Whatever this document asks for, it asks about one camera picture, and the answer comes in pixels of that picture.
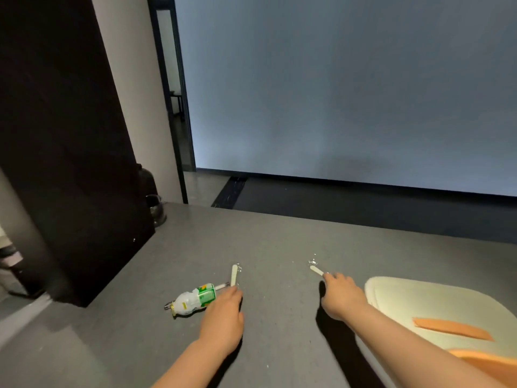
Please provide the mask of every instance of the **popsicle stick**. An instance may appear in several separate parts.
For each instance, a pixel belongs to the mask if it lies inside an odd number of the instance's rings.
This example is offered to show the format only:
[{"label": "popsicle stick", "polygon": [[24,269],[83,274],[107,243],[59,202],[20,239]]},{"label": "popsicle stick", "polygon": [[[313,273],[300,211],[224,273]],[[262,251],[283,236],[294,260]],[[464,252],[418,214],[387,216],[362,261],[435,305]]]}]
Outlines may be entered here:
[{"label": "popsicle stick", "polygon": [[237,264],[232,265],[232,280],[230,280],[230,286],[235,286],[237,283],[237,269]]},{"label": "popsicle stick", "polygon": [[315,265],[312,265],[310,267],[311,267],[311,270],[313,270],[316,274],[323,276],[324,272],[321,269],[319,269]]}]

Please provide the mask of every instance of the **white wall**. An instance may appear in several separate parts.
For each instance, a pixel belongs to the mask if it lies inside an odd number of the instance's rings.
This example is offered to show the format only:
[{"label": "white wall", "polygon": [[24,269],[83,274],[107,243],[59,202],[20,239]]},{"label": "white wall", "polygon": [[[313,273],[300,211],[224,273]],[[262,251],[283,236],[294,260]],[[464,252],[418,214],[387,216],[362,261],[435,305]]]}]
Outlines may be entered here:
[{"label": "white wall", "polygon": [[196,165],[517,196],[514,0],[176,0]]},{"label": "white wall", "polygon": [[[171,91],[181,92],[179,83],[178,61],[176,60],[176,48],[174,47],[174,32],[172,31],[171,11],[158,11],[158,25],[163,46],[163,56],[169,79]],[[179,111],[177,98],[172,98],[172,110]]]},{"label": "white wall", "polygon": [[147,0],[92,0],[137,162],[182,202]]}]

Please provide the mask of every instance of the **black door frame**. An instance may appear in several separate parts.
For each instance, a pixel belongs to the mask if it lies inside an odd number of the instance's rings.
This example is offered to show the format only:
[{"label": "black door frame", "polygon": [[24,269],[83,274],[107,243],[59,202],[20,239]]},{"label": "black door frame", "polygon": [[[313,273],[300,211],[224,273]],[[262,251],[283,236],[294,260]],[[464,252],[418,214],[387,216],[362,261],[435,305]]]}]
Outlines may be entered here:
[{"label": "black door frame", "polygon": [[[149,4],[149,12],[151,14],[151,23],[152,23],[152,31],[155,37],[156,44],[156,52],[158,54],[158,64],[160,66],[160,75],[162,79],[163,85],[163,95],[165,97],[165,103],[167,106],[167,111],[169,112],[169,124],[171,128],[171,135],[174,145],[174,154],[176,156],[176,164],[178,165],[178,173],[180,175],[180,181],[184,183],[183,170],[186,171],[196,171],[195,165],[195,157],[194,157],[194,146],[192,143],[192,131],[190,127],[190,113],[188,106],[188,97],[187,97],[187,87],[185,84],[185,76],[184,76],[184,68],[183,68],[183,58],[181,56],[181,44],[179,39],[179,29],[178,29],[178,20],[176,17],[176,4],[174,0],[147,0]],[[161,42],[160,28],[158,25],[158,11],[170,11],[171,13],[171,22],[172,22],[172,31],[174,35],[174,46],[176,51],[176,61],[178,64],[178,74],[179,74],[179,83],[181,86],[181,102],[183,106],[184,113],[184,122],[187,128],[187,140],[189,145],[189,156],[191,168],[186,169],[181,163],[181,156],[179,153],[179,141],[174,129],[174,120],[173,120],[173,112],[172,112],[172,101],[171,101],[171,91],[169,88],[169,80],[167,78],[167,70],[165,66],[165,55],[163,53],[163,45]]]}]

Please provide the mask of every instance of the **concrete floor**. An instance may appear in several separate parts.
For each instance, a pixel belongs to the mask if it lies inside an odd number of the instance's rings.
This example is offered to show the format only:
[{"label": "concrete floor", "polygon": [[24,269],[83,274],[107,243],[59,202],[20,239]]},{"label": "concrete floor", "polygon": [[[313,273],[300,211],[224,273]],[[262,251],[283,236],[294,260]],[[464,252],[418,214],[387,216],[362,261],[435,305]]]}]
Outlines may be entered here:
[{"label": "concrete floor", "polygon": [[210,207],[229,177],[216,174],[183,172],[189,204]]},{"label": "concrete floor", "polygon": [[210,387],[382,387],[354,334],[320,307],[315,259],[364,286],[393,276],[468,287],[517,313],[517,246],[384,228],[167,204],[168,221],[86,309],[52,303],[0,351],[0,380],[149,387],[197,338],[203,313],[163,305],[240,263],[242,345]]}]

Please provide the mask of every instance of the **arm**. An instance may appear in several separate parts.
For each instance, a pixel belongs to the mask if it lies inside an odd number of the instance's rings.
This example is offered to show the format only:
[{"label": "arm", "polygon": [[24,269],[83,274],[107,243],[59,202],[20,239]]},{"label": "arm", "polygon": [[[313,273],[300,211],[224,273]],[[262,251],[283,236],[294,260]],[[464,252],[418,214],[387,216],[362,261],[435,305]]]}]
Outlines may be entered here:
[{"label": "arm", "polygon": [[206,388],[242,337],[241,299],[242,291],[235,286],[220,294],[206,308],[199,339],[187,347],[152,388]]},{"label": "arm", "polygon": [[322,306],[345,322],[406,388],[505,388],[484,372],[435,346],[368,304],[354,280],[324,275]]}]

